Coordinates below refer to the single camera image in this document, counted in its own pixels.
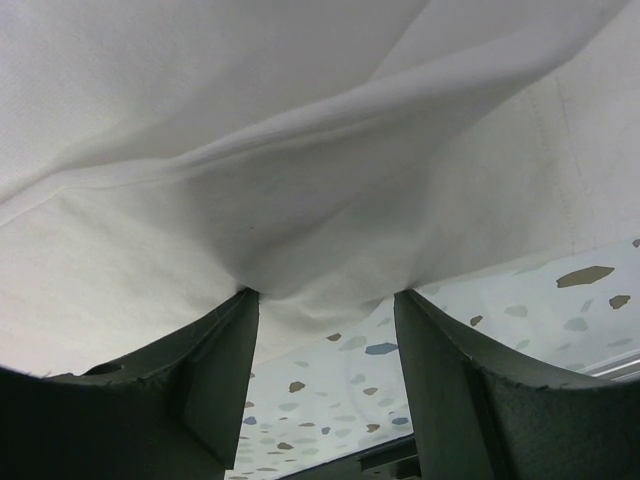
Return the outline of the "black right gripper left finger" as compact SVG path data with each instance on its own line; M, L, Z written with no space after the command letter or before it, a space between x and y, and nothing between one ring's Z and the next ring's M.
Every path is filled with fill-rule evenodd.
M245 289L84 374L1 372L5 479L220 479L235 462L259 319Z

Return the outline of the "white Coca-Cola t-shirt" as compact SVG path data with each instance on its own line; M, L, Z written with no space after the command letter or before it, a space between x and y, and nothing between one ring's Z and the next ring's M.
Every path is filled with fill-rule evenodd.
M639 230L635 1L5 1L1 363L249 287L267 360L412 286Z

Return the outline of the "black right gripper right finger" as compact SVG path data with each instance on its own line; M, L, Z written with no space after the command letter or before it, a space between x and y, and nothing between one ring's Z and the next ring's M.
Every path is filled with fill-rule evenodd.
M415 291L396 338L426 479L635 479L639 385L538 361Z

